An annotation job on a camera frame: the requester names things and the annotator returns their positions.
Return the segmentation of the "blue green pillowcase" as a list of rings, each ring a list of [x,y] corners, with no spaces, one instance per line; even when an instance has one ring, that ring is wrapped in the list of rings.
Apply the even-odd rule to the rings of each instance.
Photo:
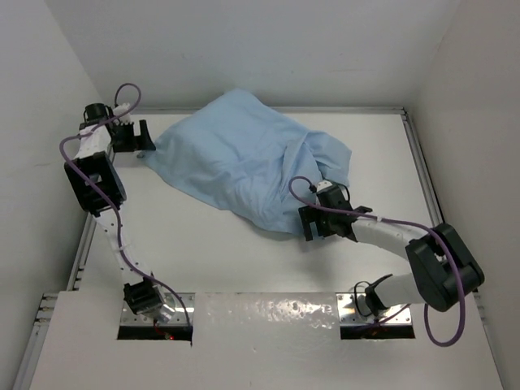
[[[301,203],[312,200],[303,179],[349,183],[352,152],[234,89],[171,125],[145,154],[147,167],[171,187],[230,210],[258,228],[302,234]]]

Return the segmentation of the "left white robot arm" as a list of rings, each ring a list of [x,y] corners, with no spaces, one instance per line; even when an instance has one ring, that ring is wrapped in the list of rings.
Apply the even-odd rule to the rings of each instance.
[[[86,106],[79,150],[65,158],[64,169],[80,207],[106,234],[119,264],[126,305],[134,315],[156,320],[166,313],[165,292],[145,262],[132,256],[122,218],[127,194],[111,161],[112,154],[155,150],[145,120],[139,122],[140,133],[134,132],[132,110],[128,103]]]

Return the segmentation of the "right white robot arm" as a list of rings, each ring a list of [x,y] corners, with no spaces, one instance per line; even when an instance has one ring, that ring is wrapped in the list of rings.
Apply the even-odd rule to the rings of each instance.
[[[298,210],[307,241],[339,236],[377,246],[409,263],[409,274],[384,275],[365,287],[360,314],[377,317],[396,305],[421,303],[445,312],[483,284],[483,270],[453,226],[429,228],[378,218],[369,207],[353,208],[348,190],[328,180],[310,190],[317,203],[305,201]]]

